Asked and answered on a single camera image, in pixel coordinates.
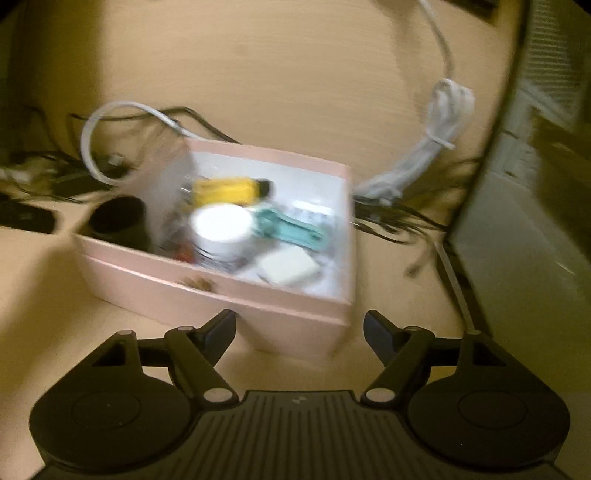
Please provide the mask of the grey computer tower case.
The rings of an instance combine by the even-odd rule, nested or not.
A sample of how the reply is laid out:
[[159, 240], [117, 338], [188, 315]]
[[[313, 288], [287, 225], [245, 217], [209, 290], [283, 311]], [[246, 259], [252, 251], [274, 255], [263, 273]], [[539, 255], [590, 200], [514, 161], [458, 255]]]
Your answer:
[[529, 365], [590, 361], [590, 5], [530, 1], [449, 246], [474, 322]]

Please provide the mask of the pink open cardboard box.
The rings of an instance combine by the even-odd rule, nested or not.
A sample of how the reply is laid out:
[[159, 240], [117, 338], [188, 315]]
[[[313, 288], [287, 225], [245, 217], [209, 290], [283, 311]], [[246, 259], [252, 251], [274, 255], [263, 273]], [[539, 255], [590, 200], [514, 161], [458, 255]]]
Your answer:
[[97, 206], [75, 232], [80, 263], [93, 293], [171, 326], [199, 326], [219, 311], [230, 309], [238, 314], [239, 333], [257, 349], [308, 360], [331, 355], [349, 327], [355, 297], [349, 169], [297, 153], [213, 140], [186, 141], [198, 166], [194, 183], [232, 177], [273, 181], [269, 198], [242, 206], [250, 212], [276, 208], [287, 214], [287, 206], [294, 200], [331, 207], [335, 224], [325, 229], [325, 249], [315, 252], [304, 248], [320, 264], [320, 272], [290, 286], [267, 283], [259, 277], [256, 259], [290, 244], [255, 234], [245, 258], [226, 262], [204, 256], [197, 251], [188, 227], [190, 214], [197, 210], [193, 206], [175, 256], [154, 253], [146, 204], [150, 170], [158, 156], [153, 153], [97, 205], [119, 196], [141, 199], [146, 206], [150, 249], [144, 252], [92, 238], [88, 220]]

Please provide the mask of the black power brick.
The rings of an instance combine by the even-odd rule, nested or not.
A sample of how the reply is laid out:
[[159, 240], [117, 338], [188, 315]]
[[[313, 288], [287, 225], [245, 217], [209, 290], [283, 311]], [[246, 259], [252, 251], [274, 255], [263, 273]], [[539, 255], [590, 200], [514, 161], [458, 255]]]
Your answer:
[[59, 197], [75, 197], [106, 189], [106, 184], [97, 181], [88, 173], [57, 176], [50, 184], [51, 192]]

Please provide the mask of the teal plastic crank handle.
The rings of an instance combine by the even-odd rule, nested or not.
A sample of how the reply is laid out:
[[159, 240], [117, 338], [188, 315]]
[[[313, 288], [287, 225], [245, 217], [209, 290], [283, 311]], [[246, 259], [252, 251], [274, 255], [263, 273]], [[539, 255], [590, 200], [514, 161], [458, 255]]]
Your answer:
[[311, 251], [325, 249], [328, 234], [325, 229], [302, 222], [276, 208], [263, 208], [252, 212], [253, 234], [259, 238], [274, 239]]

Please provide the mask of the yellow liquid bottle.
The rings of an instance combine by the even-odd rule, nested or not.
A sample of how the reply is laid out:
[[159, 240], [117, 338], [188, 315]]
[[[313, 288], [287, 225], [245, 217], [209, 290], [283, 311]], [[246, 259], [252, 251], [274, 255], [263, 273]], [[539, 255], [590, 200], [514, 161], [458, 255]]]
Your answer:
[[266, 179], [232, 177], [197, 180], [192, 189], [192, 206], [229, 203], [252, 206], [273, 194], [274, 183]]

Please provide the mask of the white square power adapter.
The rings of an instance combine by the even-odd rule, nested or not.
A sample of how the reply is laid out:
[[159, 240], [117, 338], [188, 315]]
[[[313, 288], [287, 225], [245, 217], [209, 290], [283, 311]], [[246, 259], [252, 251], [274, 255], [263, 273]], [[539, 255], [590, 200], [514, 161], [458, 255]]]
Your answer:
[[314, 277], [321, 266], [304, 248], [290, 245], [259, 256], [256, 270], [271, 285], [290, 286]]

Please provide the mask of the white round jar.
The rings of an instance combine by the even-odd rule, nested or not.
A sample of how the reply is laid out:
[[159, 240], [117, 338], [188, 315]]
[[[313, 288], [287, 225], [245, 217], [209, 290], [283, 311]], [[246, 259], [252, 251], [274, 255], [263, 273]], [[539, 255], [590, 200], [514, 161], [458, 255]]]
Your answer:
[[197, 251], [219, 261], [245, 258], [252, 247], [254, 218], [245, 207], [231, 203], [206, 205], [188, 219]]

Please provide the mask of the clear bag with black part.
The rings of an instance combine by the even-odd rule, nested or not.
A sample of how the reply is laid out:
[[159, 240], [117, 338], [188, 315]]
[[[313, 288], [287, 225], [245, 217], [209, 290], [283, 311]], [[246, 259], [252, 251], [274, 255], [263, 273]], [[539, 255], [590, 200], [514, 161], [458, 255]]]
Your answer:
[[174, 257], [184, 240], [193, 184], [198, 177], [198, 166], [187, 141], [177, 137], [163, 143], [150, 174], [146, 204], [153, 252]]

